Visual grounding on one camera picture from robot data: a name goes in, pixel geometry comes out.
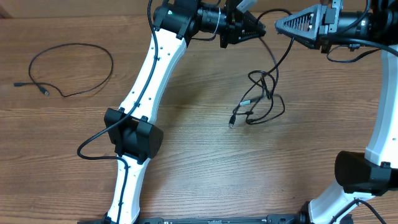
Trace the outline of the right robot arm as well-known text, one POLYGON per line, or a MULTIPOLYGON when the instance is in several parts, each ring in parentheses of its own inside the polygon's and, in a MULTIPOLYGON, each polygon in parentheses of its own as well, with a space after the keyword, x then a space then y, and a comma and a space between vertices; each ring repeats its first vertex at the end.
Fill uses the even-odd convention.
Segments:
POLYGON ((397 190, 397 1, 367 1, 358 12, 345 12, 342 1, 329 1, 279 19, 275 28, 327 55, 338 47, 381 51, 381 92, 369 143, 364 152, 338 153, 334 181, 303 205, 297 220, 352 223, 350 211, 397 190))

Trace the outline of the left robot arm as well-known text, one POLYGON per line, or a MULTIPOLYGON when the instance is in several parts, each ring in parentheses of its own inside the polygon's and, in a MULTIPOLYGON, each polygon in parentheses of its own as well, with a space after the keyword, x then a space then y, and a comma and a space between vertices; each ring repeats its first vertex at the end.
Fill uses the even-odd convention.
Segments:
POLYGON ((104 122, 118 158, 112 205, 102 223, 137 223, 144 174, 160 149, 163 132, 155 126, 162 95, 178 61, 199 32, 220 37, 220 46, 265 35, 265 26, 249 12, 255 1, 226 1, 222 7, 201 1, 164 1, 150 11, 148 53, 128 96, 104 122))

